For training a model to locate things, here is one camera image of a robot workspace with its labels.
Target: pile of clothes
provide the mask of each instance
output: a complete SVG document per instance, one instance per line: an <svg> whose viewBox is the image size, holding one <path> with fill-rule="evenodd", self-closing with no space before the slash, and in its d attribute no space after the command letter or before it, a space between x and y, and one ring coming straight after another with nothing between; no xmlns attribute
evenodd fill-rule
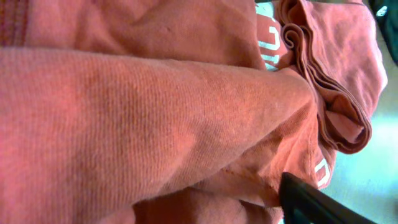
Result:
<svg viewBox="0 0 398 224"><path fill-rule="evenodd" d="M0 2L0 223L277 223L371 137L360 1Z"/></svg>

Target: pink fabric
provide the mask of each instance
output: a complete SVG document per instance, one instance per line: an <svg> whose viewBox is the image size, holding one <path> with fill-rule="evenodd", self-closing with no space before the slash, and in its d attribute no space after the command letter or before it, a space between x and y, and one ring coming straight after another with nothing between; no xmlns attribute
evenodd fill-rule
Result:
<svg viewBox="0 0 398 224"><path fill-rule="evenodd" d="M375 24L256 6L0 2L0 223L277 223L283 171L327 186L371 137Z"/></svg>

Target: black object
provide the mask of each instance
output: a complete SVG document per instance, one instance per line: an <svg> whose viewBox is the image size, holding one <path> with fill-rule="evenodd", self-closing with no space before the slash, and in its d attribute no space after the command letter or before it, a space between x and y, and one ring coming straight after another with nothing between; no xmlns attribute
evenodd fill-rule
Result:
<svg viewBox="0 0 398 224"><path fill-rule="evenodd" d="M369 0L381 34L386 41L388 51L398 65L398 1Z"/></svg>
<svg viewBox="0 0 398 224"><path fill-rule="evenodd" d="M288 172L282 174L279 199L285 224L374 223Z"/></svg>

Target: ribbed fabric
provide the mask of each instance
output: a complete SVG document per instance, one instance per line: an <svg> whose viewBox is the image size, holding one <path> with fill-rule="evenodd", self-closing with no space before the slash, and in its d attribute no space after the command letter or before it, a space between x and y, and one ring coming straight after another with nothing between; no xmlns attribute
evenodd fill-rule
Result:
<svg viewBox="0 0 398 224"><path fill-rule="evenodd" d="M2 1L0 223L277 223L283 171L327 186L371 137L374 22L267 7Z"/></svg>

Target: red fabric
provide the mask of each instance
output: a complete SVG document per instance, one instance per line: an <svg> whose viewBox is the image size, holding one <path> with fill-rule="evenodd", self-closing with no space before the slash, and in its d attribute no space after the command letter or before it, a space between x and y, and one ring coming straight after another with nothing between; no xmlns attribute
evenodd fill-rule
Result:
<svg viewBox="0 0 398 224"><path fill-rule="evenodd" d="M0 223L277 223L283 171L325 187L371 137L374 21L258 7L0 2Z"/></svg>

